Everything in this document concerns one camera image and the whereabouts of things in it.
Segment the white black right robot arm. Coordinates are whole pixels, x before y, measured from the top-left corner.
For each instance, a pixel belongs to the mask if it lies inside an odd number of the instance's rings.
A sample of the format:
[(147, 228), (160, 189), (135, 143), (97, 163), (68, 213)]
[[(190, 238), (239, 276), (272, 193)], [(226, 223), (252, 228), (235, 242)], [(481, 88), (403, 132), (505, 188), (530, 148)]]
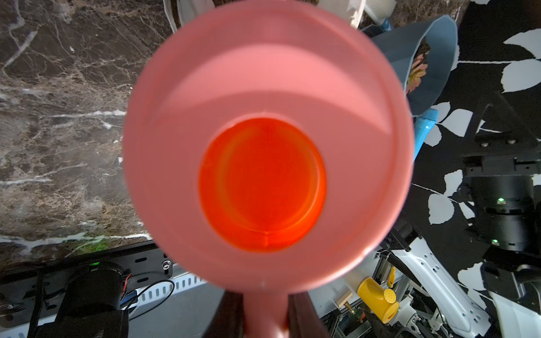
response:
[(382, 243), (436, 304), (434, 331), (481, 337), (498, 326), (503, 337), (540, 336), (540, 141), (498, 93), (481, 102), (466, 130), (462, 153), (473, 202), (469, 235), (488, 245), (480, 274), (497, 309), (492, 320), (439, 265), (421, 233), (399, 218)]

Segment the pink plastic watering can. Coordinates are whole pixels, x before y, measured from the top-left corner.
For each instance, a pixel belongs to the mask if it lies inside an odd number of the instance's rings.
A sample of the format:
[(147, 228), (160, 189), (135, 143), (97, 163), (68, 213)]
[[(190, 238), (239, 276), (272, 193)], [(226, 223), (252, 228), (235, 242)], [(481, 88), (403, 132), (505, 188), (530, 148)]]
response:
[(146, 229), (225, 290), (206, 337), (325, 337), (308, 292), (390, 232), (413, 154), (386, 57), (301, 1), (236, 1), (180, 28), (138, 77), (123, 127)]

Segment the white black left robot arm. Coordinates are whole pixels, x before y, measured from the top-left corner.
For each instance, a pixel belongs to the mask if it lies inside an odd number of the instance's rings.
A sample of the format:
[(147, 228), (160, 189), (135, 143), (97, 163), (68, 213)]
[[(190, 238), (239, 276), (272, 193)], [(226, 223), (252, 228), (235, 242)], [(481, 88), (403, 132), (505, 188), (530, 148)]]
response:
[(39, 325), (45, 289), (39, 288), (29, 337), (127, 337), (129, 313), (121, 300), (131, 277), (115, 263), (90, 264), (70, 276), (56, 318)]

